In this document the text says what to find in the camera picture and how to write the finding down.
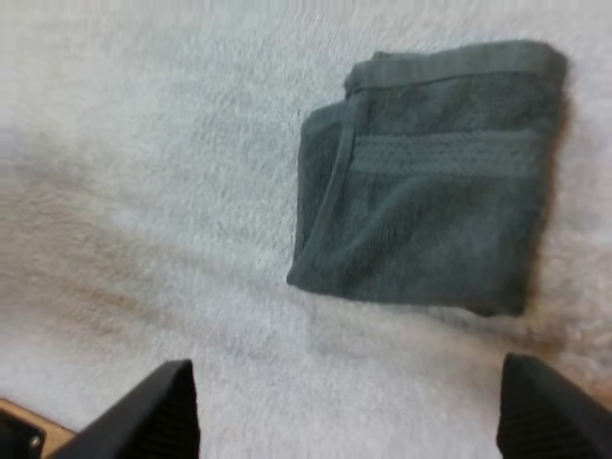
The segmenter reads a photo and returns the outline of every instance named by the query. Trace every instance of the folded towel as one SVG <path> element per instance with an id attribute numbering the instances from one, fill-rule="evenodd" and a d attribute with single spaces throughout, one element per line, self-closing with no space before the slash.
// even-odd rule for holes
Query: folded towel
<path id="1" fill-rule="evenodd" d="M 513 41 L 357 64 L 302 125 L 294 265 L 305 291 L 524 311 L 566 60 Z"/>

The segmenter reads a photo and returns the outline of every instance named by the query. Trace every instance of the washcloth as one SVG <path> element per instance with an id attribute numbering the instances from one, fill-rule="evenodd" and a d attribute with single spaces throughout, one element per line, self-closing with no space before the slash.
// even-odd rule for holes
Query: washcloth
<path id="1" fill-rule="evenodd" d="M 532 41 L 357 64 L 302 125 L 288 282 L 522 314 L 566 67 Z"/>

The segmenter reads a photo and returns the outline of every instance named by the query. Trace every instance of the black object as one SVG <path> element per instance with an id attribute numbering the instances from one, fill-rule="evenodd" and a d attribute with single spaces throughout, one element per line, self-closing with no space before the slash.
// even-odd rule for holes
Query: black object
<path id="1" fill-rule="evenodd" d="M 199 448 L 191 361 L 169 361 L 52 459 L 197 459 Z"/>
<path id="2" fill-rule="evenodd" d="M 40 459 L 45 431 L 0 409 L 0 457 Z"/>
<path id="3" fill-rule="evenodd" d="M 504 459 L 609 459 L 612 413 L 544 362 L 509 354 L 497 445 Z"/>

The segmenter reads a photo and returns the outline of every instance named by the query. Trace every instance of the white carpet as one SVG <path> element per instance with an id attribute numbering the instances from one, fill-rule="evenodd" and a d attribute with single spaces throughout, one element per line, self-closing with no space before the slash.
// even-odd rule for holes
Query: white carpet
<path id="1" fill-rule="evenodd" d="M 191 358 L 206 457 L 498 457 L 509 349 L 612 405 L 612 3 L 87 3 L 0 0 L 0 396 L 79 429 Z M 529 315 L 285 285 L 306 114 L 375 50 L 517 37 L 572 60 Z"/>

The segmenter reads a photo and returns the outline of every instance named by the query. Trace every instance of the wooden floor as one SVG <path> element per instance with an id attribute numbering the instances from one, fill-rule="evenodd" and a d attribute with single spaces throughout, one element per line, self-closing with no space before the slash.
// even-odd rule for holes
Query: wooden floor
<path id="1" fill-rule="evenodd" d="M 0 409 L 4 409 L 15 417 L 45 430 L 47 436 L 45 438 L 45 445 L 42 450 L 43 459 L 49 454 L 58 450 L 75 436 L 75 433 L 71 430 L 62 427 L 49 419 L 32 413 L 26 408 L 13 404 L 6 399 L 0 399 Z"/>

